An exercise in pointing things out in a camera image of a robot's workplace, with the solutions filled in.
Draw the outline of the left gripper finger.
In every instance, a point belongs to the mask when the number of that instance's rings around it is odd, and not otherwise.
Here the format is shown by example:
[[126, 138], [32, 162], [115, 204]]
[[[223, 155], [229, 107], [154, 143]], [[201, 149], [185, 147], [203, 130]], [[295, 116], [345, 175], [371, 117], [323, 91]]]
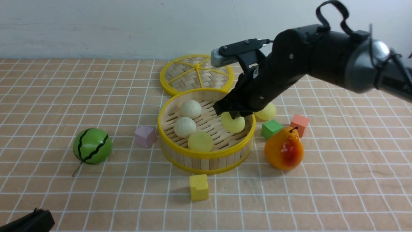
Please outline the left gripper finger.
[[49, 232], [55, 220], [49, 210], [35, 208], [33, 212], [0, 227], [1, 232]]

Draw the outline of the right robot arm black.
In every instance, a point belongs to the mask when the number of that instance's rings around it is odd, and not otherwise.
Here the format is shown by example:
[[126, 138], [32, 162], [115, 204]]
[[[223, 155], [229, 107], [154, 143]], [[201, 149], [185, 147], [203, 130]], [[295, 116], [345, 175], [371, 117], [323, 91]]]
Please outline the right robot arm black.
[[238, 62], [243, 73], [235, 87], [213, 108], [235, 119], [264, 109], [304, 75], [354, 93], [377, 89], [412, 100], [411, 67], [370, 31], [353, 31], [349, 12], [338, 0], [315, 11], [320, 24], [287, 29], [273, 40], [248, 39], [211, 52], [213, 67]]

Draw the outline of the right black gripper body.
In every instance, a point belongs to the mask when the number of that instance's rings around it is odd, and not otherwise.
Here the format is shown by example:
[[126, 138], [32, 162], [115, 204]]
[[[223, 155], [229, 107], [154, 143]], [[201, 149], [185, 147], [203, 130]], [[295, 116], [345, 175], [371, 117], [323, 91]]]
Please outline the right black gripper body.
[[308, 72], [311, 31], [306, 28], [287, 29], [279, 33], [260, 51], [266, 58], [238, 77], [235, 87], [213, 108], [219, 116], [229, 112], [233, 119], [263, 110], [273, 99]]

